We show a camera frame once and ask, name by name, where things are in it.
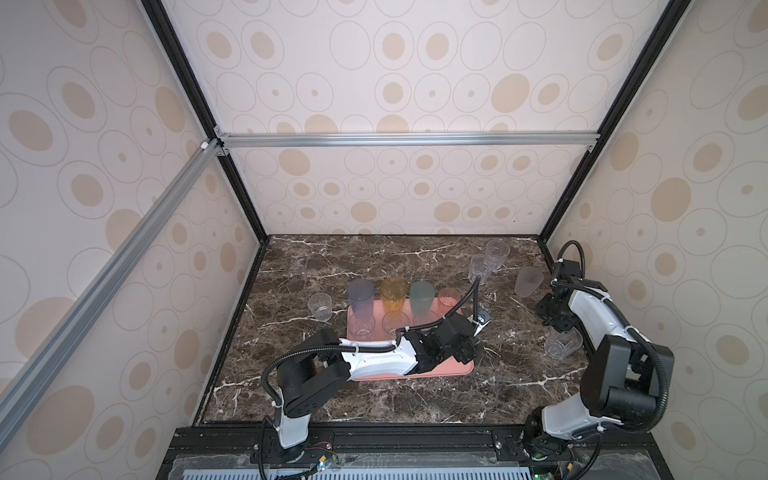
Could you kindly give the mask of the green frosted tumbler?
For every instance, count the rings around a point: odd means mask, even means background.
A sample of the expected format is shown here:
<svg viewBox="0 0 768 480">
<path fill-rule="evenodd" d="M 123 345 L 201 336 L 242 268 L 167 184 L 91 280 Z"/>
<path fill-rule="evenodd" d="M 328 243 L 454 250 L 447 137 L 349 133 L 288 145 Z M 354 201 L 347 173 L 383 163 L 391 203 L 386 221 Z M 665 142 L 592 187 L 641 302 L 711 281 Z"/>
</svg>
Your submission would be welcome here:
<svg viewBox="0 0 768 480">
<path fill-rule="evenodd" d="M 434 286 L 424 280 L 415 281 L 410 285 L 410 308 L 414 317 L 424 317 L 430 311 L 435 298 Z"/>
</svg>

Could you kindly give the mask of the clear faceted glass front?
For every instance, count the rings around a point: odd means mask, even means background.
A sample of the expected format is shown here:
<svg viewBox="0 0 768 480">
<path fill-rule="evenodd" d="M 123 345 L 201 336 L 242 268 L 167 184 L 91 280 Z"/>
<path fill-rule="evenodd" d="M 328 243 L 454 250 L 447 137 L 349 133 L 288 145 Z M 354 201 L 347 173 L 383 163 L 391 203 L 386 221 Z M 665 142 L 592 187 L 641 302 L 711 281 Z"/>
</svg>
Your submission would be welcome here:
<svg viewBox="0 0 768 480">
<path fill-rule="evenodd" d="M 410 327 L 411 319 L 403 311 L 387 312 L 382 319 L 382 328 L 389 337 L 394 337 L 400 328 Z"/>
</svg>

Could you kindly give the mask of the clear faceted glass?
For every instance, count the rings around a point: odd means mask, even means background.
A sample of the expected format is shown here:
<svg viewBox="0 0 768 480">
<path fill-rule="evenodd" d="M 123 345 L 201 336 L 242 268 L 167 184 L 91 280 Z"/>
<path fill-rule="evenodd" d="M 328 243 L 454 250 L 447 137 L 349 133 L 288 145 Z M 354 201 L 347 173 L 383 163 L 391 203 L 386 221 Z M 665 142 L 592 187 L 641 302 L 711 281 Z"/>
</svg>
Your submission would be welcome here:
<svg viewBox="0 0 768 480">
<path fill-rule="evenodd" d="M 353 341 L 370 341 L 375 334 L 376 321 L 372 315 L 351 314 L 347 321 L 347 338 Z"/>
<path fill-rule="evenodd" d="M 394 337 L 400 328 L 410 327 L 411 319 L 403 311 L 387 312 L 382 319 L 382 328 L 389 337 Z"/>
</svg>

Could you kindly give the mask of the pink plastic tray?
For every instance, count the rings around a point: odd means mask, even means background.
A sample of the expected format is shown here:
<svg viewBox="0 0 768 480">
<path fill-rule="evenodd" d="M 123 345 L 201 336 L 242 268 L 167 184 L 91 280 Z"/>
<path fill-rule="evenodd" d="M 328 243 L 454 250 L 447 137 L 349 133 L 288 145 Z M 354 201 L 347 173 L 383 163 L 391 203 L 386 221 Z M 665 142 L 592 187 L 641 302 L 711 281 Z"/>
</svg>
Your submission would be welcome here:
<svg viewBox="0 0 768 480">
<path fill-rule="evenodd" d="M 405 377 L 430 378 L 463 376 L 472 372 L 474 361 L 463 365 L 449 358 L 431 372 L 419 371 L 419 334 L 426 334 L 430 328 L 423 328 L 416 322 L 406 301 L 402 310 L 411 319 L 411 326 L 400 328 L 394 337 L 389 337 L 382 328 L 382 319 L 386 312 L 380 300 L 374 301 L 373 317 L 376 321 L 375 334 L 370 341 L 341 340 L 344 346 L 350 346 L 350 352 L 344 352 L 342 358 L 350 365 L 350 378 L 354 381 L 394 380 Z"/>
</svg>

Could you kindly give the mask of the yellow transparent tumbler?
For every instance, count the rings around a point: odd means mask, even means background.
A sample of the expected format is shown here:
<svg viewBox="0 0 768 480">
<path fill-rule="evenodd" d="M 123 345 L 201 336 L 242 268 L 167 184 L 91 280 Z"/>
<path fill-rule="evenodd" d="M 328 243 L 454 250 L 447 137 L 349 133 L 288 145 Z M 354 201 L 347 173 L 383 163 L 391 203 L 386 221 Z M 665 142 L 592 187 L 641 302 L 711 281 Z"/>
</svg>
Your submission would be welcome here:
<svg viewBox="0 0 768 480">
<path fill-rule="evenodd" d="M 409 283 L 403 278 L 388 277 L 380 283 L 380 297 L 386 313 L 401 311 L 409 292 Z"/>
</svg>

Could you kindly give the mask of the grey frosted tumbler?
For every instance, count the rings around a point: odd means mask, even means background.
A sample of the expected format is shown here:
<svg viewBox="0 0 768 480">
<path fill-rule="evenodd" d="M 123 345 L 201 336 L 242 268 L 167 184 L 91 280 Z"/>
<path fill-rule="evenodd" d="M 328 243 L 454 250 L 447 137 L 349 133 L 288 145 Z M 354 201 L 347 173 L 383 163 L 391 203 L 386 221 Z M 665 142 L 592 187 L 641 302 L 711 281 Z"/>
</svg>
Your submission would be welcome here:
<svg viewBox="0 0 768 480">
<path fill-rule="evenodd" d="M 372 318 L 375 286 L 371 280 L 358 278 L 347 286 L 347 296 L 352 315 L 358 319 Z"/>
</svg>

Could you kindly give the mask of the small clear cup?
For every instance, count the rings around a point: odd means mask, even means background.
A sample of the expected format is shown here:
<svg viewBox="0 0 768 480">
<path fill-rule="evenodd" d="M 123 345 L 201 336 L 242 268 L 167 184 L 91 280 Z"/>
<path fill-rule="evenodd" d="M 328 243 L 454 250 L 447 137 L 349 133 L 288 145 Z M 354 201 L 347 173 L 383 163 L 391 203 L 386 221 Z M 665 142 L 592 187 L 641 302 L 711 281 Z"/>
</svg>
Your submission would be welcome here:
<svg viewBox="0 0 768 480">
<path fill-rule="evenodd" d="M 307 303 L 308 309 L 314 319 L 327 322 L 333 315 L 333 300 L 326 293 L 315 293 L 310 296 Z"/>
</svg>

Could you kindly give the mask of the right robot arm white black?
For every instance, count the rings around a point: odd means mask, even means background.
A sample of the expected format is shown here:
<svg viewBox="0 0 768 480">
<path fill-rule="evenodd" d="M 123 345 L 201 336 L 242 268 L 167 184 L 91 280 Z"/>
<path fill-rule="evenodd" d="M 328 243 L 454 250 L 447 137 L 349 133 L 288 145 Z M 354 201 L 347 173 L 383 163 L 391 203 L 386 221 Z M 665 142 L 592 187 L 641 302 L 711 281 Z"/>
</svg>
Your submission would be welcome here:
<svg viewBox="0 0 768 480">
<path fill-rule="evenodd" d="M 537 314 L 559 333 L 580 326 L 594 352 L 578 393 L 528 416 L 521 435 L 526 450 L 545 457 L 607 430 L 650 432 L 669 405 L 674 353 L 632 326 L 601 283 L 555 280 L 552 288 Z"/>
</svg>

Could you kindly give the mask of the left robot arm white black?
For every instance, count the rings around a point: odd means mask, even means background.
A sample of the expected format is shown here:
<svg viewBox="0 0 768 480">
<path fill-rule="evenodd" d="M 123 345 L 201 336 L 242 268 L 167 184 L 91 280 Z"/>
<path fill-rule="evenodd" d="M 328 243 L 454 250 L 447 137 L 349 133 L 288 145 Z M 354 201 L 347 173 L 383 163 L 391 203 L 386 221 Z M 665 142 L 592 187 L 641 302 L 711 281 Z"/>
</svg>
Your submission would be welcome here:
<svg viewBox="0 0 768 480">
<path fill-rule="evenodd" d="M 289 450 L 305 444 L 311 415 L 348 382 L 375 376 L 428 374 L 453 359 L 474 361 L 479 333 L 490 322 L 481 310 L 465 317 L 452 312 L 441 320 L 396 330 L 393 340 L 356 342 L 325 329 L 263 370 L 261 387 L 272 398 L 274 430 Z"/>
</svg>

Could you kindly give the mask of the frosted white cup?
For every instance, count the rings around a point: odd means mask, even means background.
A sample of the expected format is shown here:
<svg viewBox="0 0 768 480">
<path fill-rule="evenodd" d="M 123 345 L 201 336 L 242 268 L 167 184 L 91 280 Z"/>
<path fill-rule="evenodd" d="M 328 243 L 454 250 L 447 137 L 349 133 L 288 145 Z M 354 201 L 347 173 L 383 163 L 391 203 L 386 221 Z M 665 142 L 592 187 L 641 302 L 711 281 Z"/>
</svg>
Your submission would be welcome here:
<svg viewBox="0 0 768 480">
<path fill-rule="evenodd" d="M 522 267 L 517 275 L 514 292 L 521 298 L 530 297 L 543 282 L 543 272 L 533 266 Z"/>
</svg>

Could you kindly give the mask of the silver aluminium side bar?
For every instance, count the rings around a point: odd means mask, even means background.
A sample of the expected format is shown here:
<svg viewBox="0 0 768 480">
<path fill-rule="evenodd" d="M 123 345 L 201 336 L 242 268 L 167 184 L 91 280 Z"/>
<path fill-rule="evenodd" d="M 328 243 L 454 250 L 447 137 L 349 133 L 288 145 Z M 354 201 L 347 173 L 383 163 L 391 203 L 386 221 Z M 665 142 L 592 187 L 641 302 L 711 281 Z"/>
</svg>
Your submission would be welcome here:
<svg viewBox="0 0 768 480">
<path fill-rule="evenodd" d="M 2 448 L 16 435 L 222 146 L 220 139 L 211 138 L 197 150 L 2 395 Z"/>
</svg>

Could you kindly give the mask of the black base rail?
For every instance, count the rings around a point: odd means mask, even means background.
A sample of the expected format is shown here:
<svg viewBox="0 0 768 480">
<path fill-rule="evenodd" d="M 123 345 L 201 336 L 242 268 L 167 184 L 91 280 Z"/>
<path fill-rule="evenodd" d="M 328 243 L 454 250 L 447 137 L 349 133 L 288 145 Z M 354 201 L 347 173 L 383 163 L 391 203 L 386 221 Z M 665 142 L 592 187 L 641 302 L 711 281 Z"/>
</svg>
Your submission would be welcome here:
<svg viewBox="0 0 768 480">
<path fill-rule="evenodd" d="M 518 425 L 318 423 L 305 446 L 280 449 L 259 423 L 176 431 L 160 479 L 669 479 L 649 434 L 577 440 L 543 460 Z"/>
</svg>

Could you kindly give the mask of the black frame post right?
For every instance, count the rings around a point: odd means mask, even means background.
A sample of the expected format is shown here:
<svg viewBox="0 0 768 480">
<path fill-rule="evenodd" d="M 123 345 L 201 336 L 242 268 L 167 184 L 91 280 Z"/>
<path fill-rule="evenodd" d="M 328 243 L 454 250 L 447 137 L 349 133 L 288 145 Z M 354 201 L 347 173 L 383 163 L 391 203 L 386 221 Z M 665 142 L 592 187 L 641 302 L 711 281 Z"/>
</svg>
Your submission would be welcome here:
<svg viewBox="0 0 768 480">
<path fill-rule="evenodd" d="M 564 218 L 571 203 L 586 181 L 593 166 L 597 162 L 608 141 L 618 128 L 622 118 L 635 100 L 641 87 L 650 75 L 662 53 L 671 40 L 676 28 L 693 4 L 690 0 L 669 1 L 661 13 L 655 27 L 640 50 L 627 79 L 618 90 L 617 96 L 600 124 L 597 133 L 599 137 L 594 146 L 588 148 L 576 170 L 571 176 L 565 190 L 558 199 L 554 210 L 538 235 L 539 243 L 543 246 L 553 237 L 558 225 Z"/>
</svg>

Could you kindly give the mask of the black frame post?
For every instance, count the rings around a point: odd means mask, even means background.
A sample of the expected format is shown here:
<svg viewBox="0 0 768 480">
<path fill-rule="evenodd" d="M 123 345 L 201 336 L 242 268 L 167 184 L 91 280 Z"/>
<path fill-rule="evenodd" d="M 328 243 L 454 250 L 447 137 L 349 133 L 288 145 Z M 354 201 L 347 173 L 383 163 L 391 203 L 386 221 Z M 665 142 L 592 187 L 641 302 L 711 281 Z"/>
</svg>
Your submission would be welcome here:
<svg viewBox="0 0 768 480">
<path fill-rule="evenodd" d="M 168 61 L 186 95 L 193 113 L 201 125 L 207 139 L 222 140 L 223 136 L 218 130 L 218 124 L 205 98 L 204 92 L 187 58 L 184 47 L 172 25 L 170 16 L 161 1 L 142 0 L 141 7 L 146 13 L 149 23 L 156 34 L 160 45 L 166 54 Z M 256 239 L 264 244 L 269 241 L 269 235 L 256 212 L 254 204 L 247 192 L 245 183 L 237 166 L 228 152 L 223 147 L 223 153 L 218 156 L 227 180 L 235 193 L 246 220 L 255 233 Z"/>
<path fill-rule="evenodd" d="M 661 13 L 655 27 L 640 50 L 627 79 L 618 90 L 617 96 L 600 124 L 597 133 L 599 137 L 594 146 L 588 148 L 576 170 L 571 176 L 565 190 L 558 199 L 554 210 L 538 235 L 539 243 L 543 246 L 553 237 L 558 225 L 564 218 L 571 203 L 586 181 L 593 166 L 597 162 L 608 141 L 618 128 L 622 118 L 635 100 L 641 87 L 650 75 L 662 53 L 671 40 L 676 28 L 693 4 L 690 0 L 669 1 Z"/>
</svg>

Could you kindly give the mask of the black frame post left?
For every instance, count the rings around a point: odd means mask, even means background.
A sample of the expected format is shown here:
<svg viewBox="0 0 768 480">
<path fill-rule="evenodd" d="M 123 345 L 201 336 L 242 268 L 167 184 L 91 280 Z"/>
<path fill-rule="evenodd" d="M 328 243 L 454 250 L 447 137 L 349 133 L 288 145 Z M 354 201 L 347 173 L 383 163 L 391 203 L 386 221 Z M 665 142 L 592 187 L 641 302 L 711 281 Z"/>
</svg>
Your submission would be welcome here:
<svg viewBox="0 0 768 480">
<path fill-rule="evenodd" d="M 166 54 L 168 61 L 186 95 L 193 113 L 201 125 L 207 139 L 222 140 L 223 136 L 218 130 L 218 124 L 205 98 L 204 92 L 187 58 L 184 47 L 172 25 L 170 16 L 161 1 L 142 0 L 141 7 L 146 13 L 149 23 L 156 34 L 160 45 Z M 223 153 L 218 156 L 227 180 L 235 193 L 246 220 L 255 233 L 256 239 L 264 244 L 269 241 L 269 235 L 256 212 L 254 204 L 247 192 L 245 183 L 237 166 L 228 152 L 223 147 Z"/>
</svg>

